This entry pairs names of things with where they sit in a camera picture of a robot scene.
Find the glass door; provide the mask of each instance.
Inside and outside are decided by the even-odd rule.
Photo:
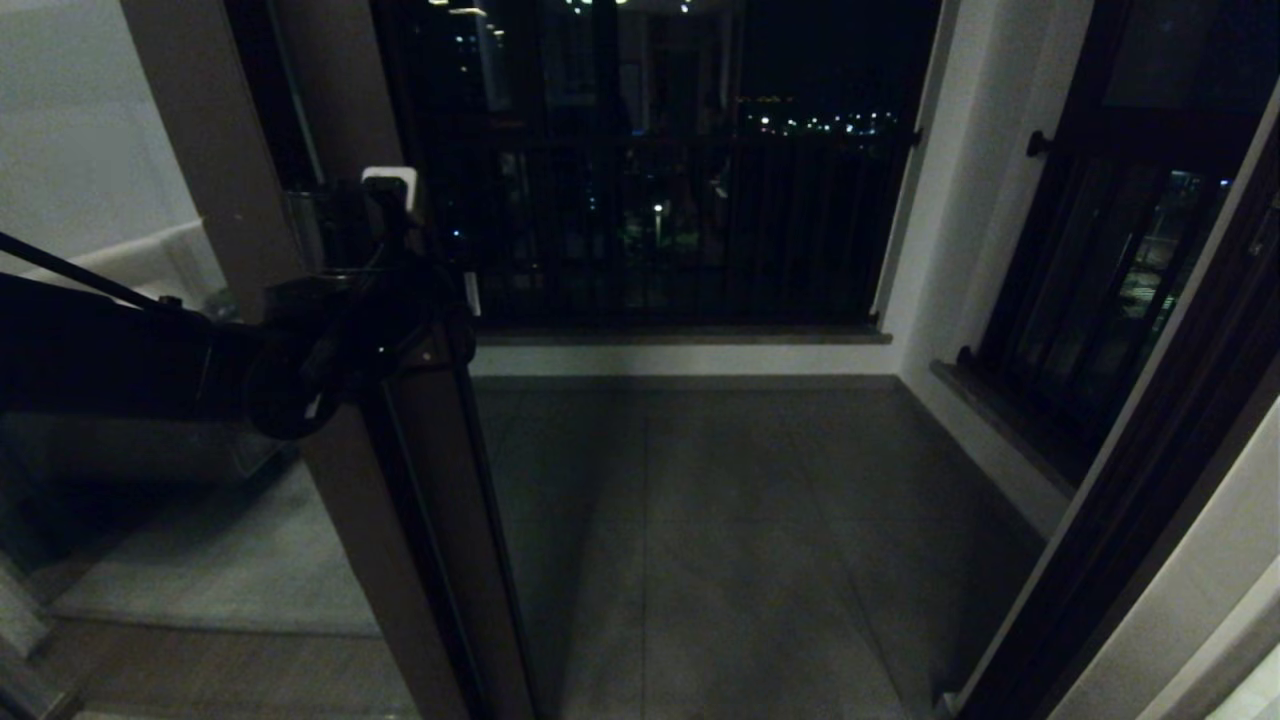
[[[0,10],[0,231],[218,327],[260,323],[264,288],[302,270],[232,5]],[[503,694],[502,675],[477,667],[474,619],[452,601],[456,587],[476,592],[451,555],[467,536],[422,510],[430,500],[470,521],[457,510],[470,496],[442,496],[483,468],[465,370],[435,372],[453,368],[453,338],[433,328],[434,364],[298,442],[239,421],[84,414],[96,395],[52,402],[13,384],[36,377],[14,354],[46,354],[54,387],[110,377],[104,364],[131,340],[95,328],[152,316],[8,256],[0,273],[0,715],[529,716],[518,692],[485,694]],[[44,327],[79,345],[41,347]],[[122,414],[146,414],[150,383],[211,366],[142,375]],[[424,423],[431,438],[412,447],[430,459],[406,451]],[[466,552],[490,573],[484,547]]]

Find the black cable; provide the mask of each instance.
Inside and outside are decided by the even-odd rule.
[[[26,260],[32,265],[38,265],[51,273],[56,273],[69,281],[76,281],[84,287],[91,287],[101,293],[109,295],[122,302],[128,302],[129,305],[142,310],[154,310],[169,315],[182,313],[180,306],[165,305],[164,302],[151,300],[150,297],[129,290],[115,281],[104,278],[97,273],[92,273],[79,265],[68,263],[56,255],[50,255],[49,252],[45,252],[44,250],[28,245],[4,232],[0,232],[0,252],[6,252],[14,258]]]

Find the door frame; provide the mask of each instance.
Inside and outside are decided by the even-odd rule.
[[[1047,717],[1133,607],[1280,395],[1280,83],[1213,234],[959,717]]]
[[[262,290],[303,268],[225,6],[122,6],[214,254],[243,319],[259,322]],[[369,5],[274,9],[302,59],[296,90],[326,115],[311,126],[321,165],[358,178],[366,165],[403,164]],[[465,369],[413,370],[383,389],[301,443],[343,550],[424,717],[531,719]],[[430,405],[442,397],[452,405]]]

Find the glass pane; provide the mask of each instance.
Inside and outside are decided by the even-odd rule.
[[[1124,406],[1124,402],[1129,396],[1129,389],[1138,378],[1138,373],[1147,364],[1147,359],[1151,357],[1152,350],[1156,348],[1156,342],[1160,340],[1161,333],[1165,332],[1169,316],[1172,314],[1174,307],[1178,306],[1178,301],[1181,299],[1183,291],[1187,290],[1187,281],[1190,279],[1192,270],[1196,269],[1196,263],[1199,260],[1201,251],[1204,250],[1204,243],[1208,241],[1210,233],[1213,232],[1213,223],[1217,219],[1219,213],[1222,210],[1222,204],[1226,201],[1228,192],[1230,192],[1230,182],[1220,181],[1216,197],[1213,199],[1213,205],[1208,210],[1204,223],[1199,225],[1196,236],[1190,238],[1192,245],[1188,249],[1187,260],[1178,268],[1178,274],[1174,275],[1169,296],[1166,296],[1160,304],[1156,322],[1151,325],[1151,329],[1147,331],[1147,334],[1140,338],[1142,346],[1138,350],[1138,356],[1134,360],[1133,366],[1128,370],[1129,374],[1119,379],[1119,389],[1114,391],[1108,397],[1102,398],[1106,405],[1102,407],[1105,411],[1105,423],[1101,427],[1110,428],[1111,423],[1115,421],[1116,415],[1119,415],[1120,409]],[[1275,219],[1275,214],[1271,215],[1271,219]]]
[[[911,77],[933,37],[932,5],[827,3],[815,17],[794,1],[751,3],[744,31],[742,127],[865,138],[902,129],[918,101],[910,96]]]
[[[462,118],[512,109],[508,81],[508,20],[500,3],[387,3],[413,83],[417,118],[436,127],[467,129]]]
[[[1129,168],[1103,195],[1096,195],[1093,188],[1082,192],[1097,204],[1078,205],[1062,234],[1061,243],[1073,255],[1060,255],[1074,263],[1055,260],[1046,283],[1062,292],[1052,297],[1052,302],[1037,306],[1019,351],[1030,366],[1043,357],[1037,379],[1041,389],[1056,392],[1070,375],[1089,340],[1092,320],[1107,297],[1120,259],[1134,234],[1142,232],[1139,223],[1155,201],[1158,179],[1161,174],[1153,168]],[[1087,220],[1076,217],[1082,211]]]
[[[1202,208],[1204,195],[1217,197],[1213,205]],[[1160,202],[1152,214],[1147,232],[1133,255],[1119,295],[1107,305],[1096,320],[1102,323],[1097,331],[1092,359],[1076,378],[1073,388],[1073,404],[1085,414],[1092,414],[1116,389],[1116,373],[1124,369],[1134,343],[1143,342],[1143,331],[1155,318],[1151,316],[1152,302],[1160,293],[1160,302],[1172,306],[1178,296],[1161,293],[1162,283],[1170,272],[1196,264],[1199,246],[1212,228],[1226,186],[1216,186],[1210,178],[1192,173],[1172,172],[1169,174]],[[1179,258],[1179,266],[1170,268],[1181,243],[1189,243],[1190,251]]]
[[[0,12],[0,229],[234,319],[119,3],[20,5]],[[415,715],[297,450],[230,424],[0,413],[10,671],[137,716]]]
[[[1276,0],[1139,0],[1105,104],[1261,113],[1280,69]]]
[[[1074,270],[1088,256],[1089,247],[1084,238],[1103,211],[1117,173],[1114,163],[1100,159],[1080,161],[1071,172],[1070,187],[1075,188],[1075,195],[1065,199],[1062,214],[1055,219],[1053,227],[1047,228],[1050,237],[1042,241],[1048,247],[1056,243],[1052,270],[1041,284],[1014,356],[1012,370],[1027,382],[1034,379],[1051,347],[1055,318],[1064,311],[1075,291]]]

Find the metal railing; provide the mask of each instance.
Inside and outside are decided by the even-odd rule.
[[[865,324],[908,143],[486,138],[428,160],[488,327]]]

